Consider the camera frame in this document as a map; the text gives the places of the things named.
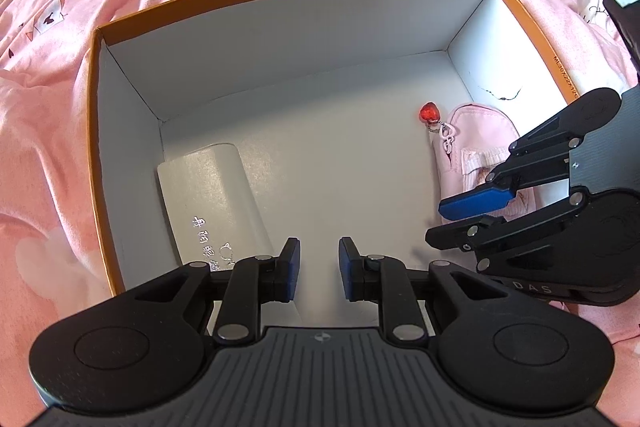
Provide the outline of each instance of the circular cap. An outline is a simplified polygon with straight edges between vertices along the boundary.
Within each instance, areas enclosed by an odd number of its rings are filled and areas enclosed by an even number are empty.
[[[514,324],[494,336],[495,349],[505,359],[524,365],[549,365],[566,355],[569,343],[562,333],[539,324]]]
[[[80,362],[94,369],[122,369],[142,360],[149,339],[137,330],[120,326],[85,333],[74,348]]]
[[[480,261],[478,261],[478,271],[484,271],[487,268],[489,268],[489,260],[485,257],[484,259],[481,259]]]
[[[424,330],[414,324],[401,324],[394,328],[393,334],[399,341],[416,341],[424,336]]]
[[[582,198],[584,196],[582,195],[581,192],[574,192],[570,197],[569,197],[569,204],[572,204],[573,206],[578,206],[580,203],[582,203]]]
[[[218,328],[218,336],[224,341],[239,341],[248,334],[248,328],[242,324],[225,324]]]

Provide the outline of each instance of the small pink bag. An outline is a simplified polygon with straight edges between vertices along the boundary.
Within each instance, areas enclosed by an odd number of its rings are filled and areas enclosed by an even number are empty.
[[[440,176],[440,198],[449,198],[484,183],[491,170],[509,156],[509,145],[520,137],[504,113],[479,103],[455,108],[442,123],[433,148]],[[519,190],[506,208],[491,212],[507,220],[536,209],[532,188]]]

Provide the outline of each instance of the silver screw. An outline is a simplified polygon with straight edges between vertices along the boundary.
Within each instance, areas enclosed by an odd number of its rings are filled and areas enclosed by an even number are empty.
[[[571,196],[569,196],[569,204],[578,206],[580,203],[582,203],[583,197],[584,196],[581,192],[574,192]]]
[[[399,341],[411,342],[423,338],[424,330],[414,324],[401,324],[394,328],[393,334]]]
[[[239,341],[248,334],[248,328],[242,324],[225,324],[218,328],[218,336],[224,341]]]
[[[482,272],[489,268],[489,260],[485,257],[478,262],[478,271]]]

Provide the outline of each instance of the cardboard box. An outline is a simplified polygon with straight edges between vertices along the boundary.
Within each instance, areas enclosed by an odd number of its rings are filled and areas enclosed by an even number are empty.
[[[492,105],[523,134],[578,94],[518,0],[173,0],[95,31],[88,97],[114,293],[178,266],[158,165],[231,143],[273,250],[302,242],[303,322],[340,326],[377,317],[344,300],[340,237],[409,267],[440,257],[424,103]]]

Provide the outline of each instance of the bed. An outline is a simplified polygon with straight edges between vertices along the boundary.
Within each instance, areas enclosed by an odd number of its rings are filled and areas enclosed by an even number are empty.
[[[111,296],[87,165],[85,100],[92,31],[165,1],[0,0],[4,427],[24,425],[43,407],[28,371],[28,351],[37,334]],[[600,86],[622,92],[635,83],[635,70],[602,0],[521,1],[579,92]],[[600,409],[623,427],[637,427],[640,298],[604,311],[569,311],[596,323],[614,343],[616,369]]]

